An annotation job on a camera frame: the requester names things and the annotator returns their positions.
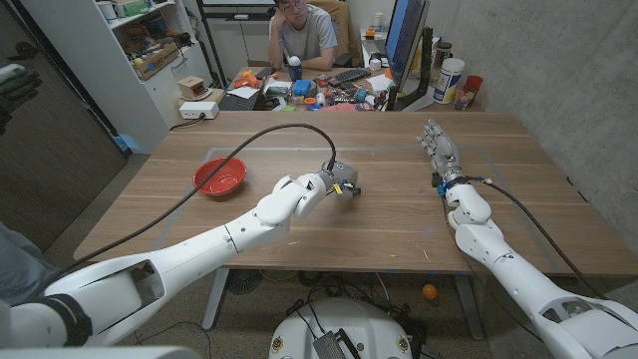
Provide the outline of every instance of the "glove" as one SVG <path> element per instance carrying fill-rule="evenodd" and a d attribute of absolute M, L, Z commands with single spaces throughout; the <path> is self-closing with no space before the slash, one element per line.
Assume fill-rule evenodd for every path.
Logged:
<path fill-rule="evenodd" d="M 36 88 L 42 85 L 39 76 L 36 71 L 15 64 L 0 69 L 0 136 L 12 119 L 11 113 L 38 95 Z"/>

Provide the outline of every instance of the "keyboard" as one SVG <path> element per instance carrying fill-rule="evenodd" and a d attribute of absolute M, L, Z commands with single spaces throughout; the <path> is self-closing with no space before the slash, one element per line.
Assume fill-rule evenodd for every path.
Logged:
<path fill-rule="evenodd" d="M 328 80 L 328 84 L 333 88 L 337 88 L 343 83 L 357 81 L 368 76 L 370 76 L 370 69 L 357 68 L 342 72 L 341 74 L 330 78 Z"/>
<path fill-rule="evenodd" d="M 386 48 L 386 40 L 375 40 L 375 46 L 381 53 L 381 57 L 388 57 L 388 49 Z"/>
<path fill-rule="evenodd" d="M 252 111 L 257 103 L 259 93 L 255 93 L 248 99 L 226 94 L 219 102 L 220 111 Z"/>

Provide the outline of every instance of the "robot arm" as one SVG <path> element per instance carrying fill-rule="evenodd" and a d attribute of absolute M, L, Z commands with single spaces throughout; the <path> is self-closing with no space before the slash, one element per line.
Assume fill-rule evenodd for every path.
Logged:
<path fill-rule="evenodd" d="M 440 194 L 455 209 L 448 213 L 456 243 L 484 265 L 525 312 L 557 358 L 637 358 L 638 314 L 611 300 L 589 298 L 556 286 L 516 253 L 491 220 L 489 204 L 463 174 L 459 154 L 434 121 L 417 138 L 440 177 Z"/>
<path fill-rule="evenodd" d="M 355 190 L 356 181 L 357 172 L 342 163 L 332 171 L 324 164 L 317 174 L 285 177 L 257 207 L 225 225 L 164 249 L 80 269 L 54 282 L 35 302 L 10 310 L 0 305 L 0 331 L 4 326 L 9 333 L 0 347 L 112 345 L 238 253 L 285 237 L 290 216 L 307 217 L 328 187 L 346 184 L 340 197 L 351 198 L 343 193 Z"/>

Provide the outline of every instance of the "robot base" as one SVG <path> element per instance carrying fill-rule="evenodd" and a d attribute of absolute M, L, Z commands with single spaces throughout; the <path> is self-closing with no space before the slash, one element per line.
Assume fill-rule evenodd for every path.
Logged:
<path fill-rule="evenodd" d="M 317 320 L 309 305 L 299 309 L 299 314 L 308 321 L 317 337 L 326 332 L 337 333 L 343 329 L 362 359 L 367 358 L 412 358 L 406 332 L 389 314 L 379 308 L 351 298 L 329 298 L 312 303 Z M 312 343 L 314 339 L 308 325 L 292 313 L 272 336 L 270 359 L 317 359 Z M 346 358 L 353 358 L 343 341 L 339 346 Z"/>

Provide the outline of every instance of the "table leg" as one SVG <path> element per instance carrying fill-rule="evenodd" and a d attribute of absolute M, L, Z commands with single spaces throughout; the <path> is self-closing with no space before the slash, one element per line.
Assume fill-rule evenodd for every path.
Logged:
<path fill-rule="evenodd" d="M 482 331 L 479 310 L 477 308 L 477 302 L 475 301 L 475 295 L 472 292 L 470 278 L 463 274 L 457 274 L 455 275 L 455 284 L 457 285 L 457 293 L 459 294 L 461 307 L 466 316 L 470 336 L 474 340 L 483 340 L 485 335 Z"/>
<path fill-rule="evenodd" d="M 210 296 L 208 297 L 208 305 L 206 306 L 206 312 L 203 315 L 203 321 L 201 327 L 204 330 L 211 330 L 215 326 L 215 320 L 221 308 L 221 299 L 223 298 L 224 289 L 226 288 L 226 279 L 228 278 L 228 272 L 230 269 L 217 268 L 215 271 L 215 279 L 212 281 L 212 288 L 210 288 Z"/>

